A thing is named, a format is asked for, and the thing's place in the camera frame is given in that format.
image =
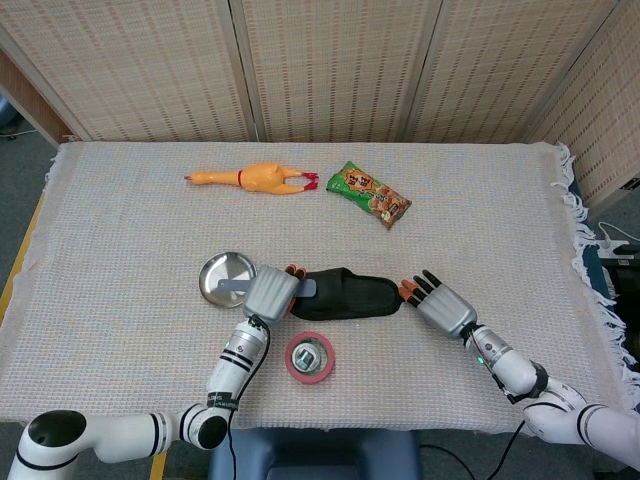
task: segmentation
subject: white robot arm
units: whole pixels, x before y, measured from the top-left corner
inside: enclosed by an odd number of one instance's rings
[[[511,403],[536,399],[524,408],[529,429],[550,443],[586,444],[640,470],[640,416],[606,405],[587,403],[574,388],[549,378],[540,365],[524,358],[496,333],[477,324],[473,307],[433,274],[430,282],[414,279],[423,289],[418,313],[450,338],[461,338]]]
[[[44,413],[25,428],[9,480],[71,478],[78,454],[89,448],[103,462],[116,463],[157,455],[178,439],[203,450],[217,447],[267,354],[269,325],[285,314],[298,283],[298,278],[275,268],[260,269],[244,303],[248,318],[236,326],[207,382],[206,405],[126,417],[70,410]]]

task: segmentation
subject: stainless steel bowl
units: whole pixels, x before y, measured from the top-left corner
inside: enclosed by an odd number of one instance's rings
[[[200,292],[210,303],[224,308],[242,305],[246,292],[219,290],[220,280],[250,280],[256,276],[251,260],[237,252],[219,253],[200,271]]]

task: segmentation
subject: snack bag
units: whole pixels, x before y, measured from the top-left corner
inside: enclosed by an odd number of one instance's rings
[[[410,200],[363,172],[352,162],[347,162],[342,170],[329,179],[327,190],[355,202],[365,212],[378,217],[387,228],[391,228],[411,206]]]

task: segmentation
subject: gray carpet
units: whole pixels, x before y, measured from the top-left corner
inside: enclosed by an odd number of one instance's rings
[[[28,130],[30,126],[23,122],[20,129]],[[4,285],[11,269],[42,191],[44,175],[50,167],[49,160],[54,154],[53,148],[38,134],[19,136],[11,141],[0,138],[0,285]],[[620,209],[612,208],[601,219],[638,235],[640,189],[624,202]],[[487,378],[487,388],[492,387],[492,381]],[[8,474],[21,430],[16,424],[0,424],[0,478],[6,478]],[[478,479],[486,478],[493,471],[508,440],[509,435],[490,436],[445,430],[426,431],[421,438],[422,443],[454,451],[469,465]],[[165,478],[206,478],[208,459],[208,453],[176,443],[170,451]],[[425,479],[468,478],[453,458],[440,451],[423,449],[422,459]],[[92,452],[80,455],[78,462],[74,477],[76,479],[145,479],[148,478],[151,467],[150,459],[105,465]],[[520,436],[497,478],[592,479],[594,477],[591,471],[596,465],[611,469],[615,464],[607,462],[585,447],[549,445],[535,438]]]

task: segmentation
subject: yellow rubber chicken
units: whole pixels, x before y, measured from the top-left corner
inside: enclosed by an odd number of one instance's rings
[[[287,185],[284,181],[290,177],[306,177],[311,181],[304,187]],[[300,172],[277,163],[257,163],[237,172],[193,172],[184,178],[193,185],[237,185],[249,192],[267,192],[275,195],[300,193],[318,188],[317,173]]]

